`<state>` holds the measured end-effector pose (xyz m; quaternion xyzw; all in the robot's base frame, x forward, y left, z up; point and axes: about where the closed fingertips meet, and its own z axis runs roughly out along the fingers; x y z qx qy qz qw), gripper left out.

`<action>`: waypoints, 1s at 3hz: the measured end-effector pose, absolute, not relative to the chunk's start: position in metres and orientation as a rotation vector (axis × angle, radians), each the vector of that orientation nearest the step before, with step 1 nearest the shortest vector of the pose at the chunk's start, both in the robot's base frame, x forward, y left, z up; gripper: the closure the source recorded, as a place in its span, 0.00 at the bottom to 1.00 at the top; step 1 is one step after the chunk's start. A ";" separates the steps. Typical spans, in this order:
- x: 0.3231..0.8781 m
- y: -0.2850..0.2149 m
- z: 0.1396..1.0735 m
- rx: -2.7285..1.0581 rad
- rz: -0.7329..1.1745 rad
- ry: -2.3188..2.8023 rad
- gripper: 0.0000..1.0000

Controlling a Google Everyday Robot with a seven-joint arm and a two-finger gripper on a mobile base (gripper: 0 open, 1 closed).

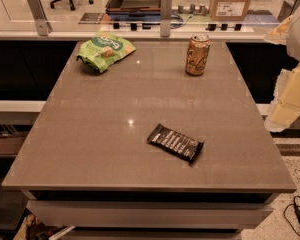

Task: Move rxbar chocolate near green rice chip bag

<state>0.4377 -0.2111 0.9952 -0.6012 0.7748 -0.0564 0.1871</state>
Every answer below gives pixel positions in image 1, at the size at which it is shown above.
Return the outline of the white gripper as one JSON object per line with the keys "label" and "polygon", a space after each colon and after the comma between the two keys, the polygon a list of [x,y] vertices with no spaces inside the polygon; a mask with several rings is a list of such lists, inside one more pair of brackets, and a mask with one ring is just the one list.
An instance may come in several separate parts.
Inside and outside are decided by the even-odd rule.
{"label": "white gripper", "polygon": [[[300,62],[300,6],[293,15],[269,31],[264,40],[275,45],[286,45],[289,56]],[[282,69],[275,85],[264,122],[270,132],[282,132],[300,116],[300,66],[292,71]]]}

